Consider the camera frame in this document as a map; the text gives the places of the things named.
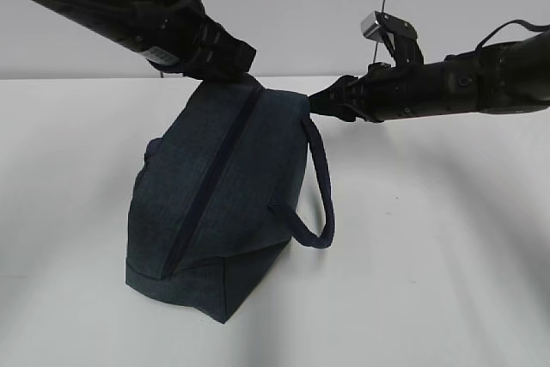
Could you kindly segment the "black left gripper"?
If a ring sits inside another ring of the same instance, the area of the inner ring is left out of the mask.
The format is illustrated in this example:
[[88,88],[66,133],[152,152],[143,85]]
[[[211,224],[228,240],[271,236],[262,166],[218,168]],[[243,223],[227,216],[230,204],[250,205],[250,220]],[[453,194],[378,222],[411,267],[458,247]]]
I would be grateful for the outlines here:
[[249,72],[256,49],[206,13],[202,0],[124,0],[119,44],[156,70],[231,80]]

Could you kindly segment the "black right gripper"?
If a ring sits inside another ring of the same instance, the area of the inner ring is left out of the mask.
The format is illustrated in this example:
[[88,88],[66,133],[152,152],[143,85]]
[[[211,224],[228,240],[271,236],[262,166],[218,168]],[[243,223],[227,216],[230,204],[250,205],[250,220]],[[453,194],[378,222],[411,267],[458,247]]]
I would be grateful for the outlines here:
[[[363,77],[345,75],[332,85],[309,96],[309,110],[313,114],[337,118],[344,122],[357,119],[369,123],[383,123],[385,120],[411,119],[412,109],[400,101],[407,91],[413,66],[404,64],[392,67],[376,62],[369,64]],[[352,87],[360,84],[359,111],[351,104],[348,96]]]

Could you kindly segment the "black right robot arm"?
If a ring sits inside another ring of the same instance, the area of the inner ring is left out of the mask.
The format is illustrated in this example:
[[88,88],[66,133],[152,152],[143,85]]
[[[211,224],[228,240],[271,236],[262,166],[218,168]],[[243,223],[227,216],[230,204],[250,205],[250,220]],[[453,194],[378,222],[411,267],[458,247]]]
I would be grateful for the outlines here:
[[432,64],[373,64],[309,97],[311,113],[371,123],[549,107],[549,34],[484,46]]

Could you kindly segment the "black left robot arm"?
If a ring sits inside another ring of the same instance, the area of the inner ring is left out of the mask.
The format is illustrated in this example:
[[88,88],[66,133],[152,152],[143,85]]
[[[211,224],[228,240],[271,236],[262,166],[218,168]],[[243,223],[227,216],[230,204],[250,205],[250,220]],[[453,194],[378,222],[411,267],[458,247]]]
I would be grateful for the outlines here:
[[211,19],[202,0],[31,0],[140,55],[161,73],[233,80],[255,49]]

